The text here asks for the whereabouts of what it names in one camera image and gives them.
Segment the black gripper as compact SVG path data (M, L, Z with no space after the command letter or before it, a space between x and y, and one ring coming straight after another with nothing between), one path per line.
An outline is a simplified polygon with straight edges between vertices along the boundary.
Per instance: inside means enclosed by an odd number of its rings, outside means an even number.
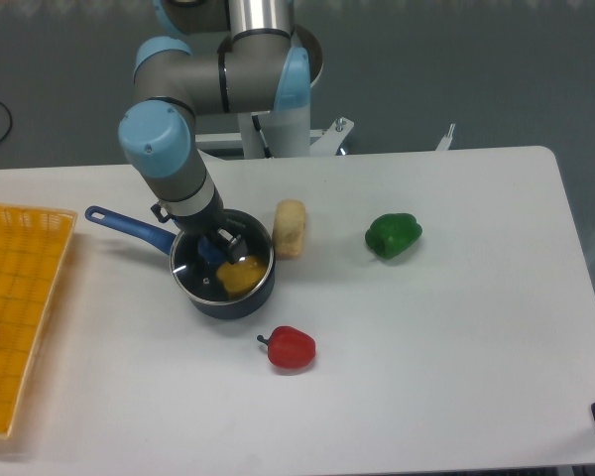
M215 234L215 246L229 263L237 263L246 257L244 238L223 228L225 213L220 195L209 199L193 197L182 202L168 202L165 210L159 203L151 206L151 211L160 223L170 220L184 233L207 236Z

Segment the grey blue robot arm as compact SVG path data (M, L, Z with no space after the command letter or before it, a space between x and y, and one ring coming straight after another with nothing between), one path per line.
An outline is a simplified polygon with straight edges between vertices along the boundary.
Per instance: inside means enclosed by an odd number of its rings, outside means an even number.
M294 4L156 1L153 8L168 34L137 51L135 103L119 124L119 142L156 196L157 218L206 237L237 262L247 245L227 229L222 199L196 146L196 120L245 114L258 133L270 126L265 153L307 154L310 66L298 43Z

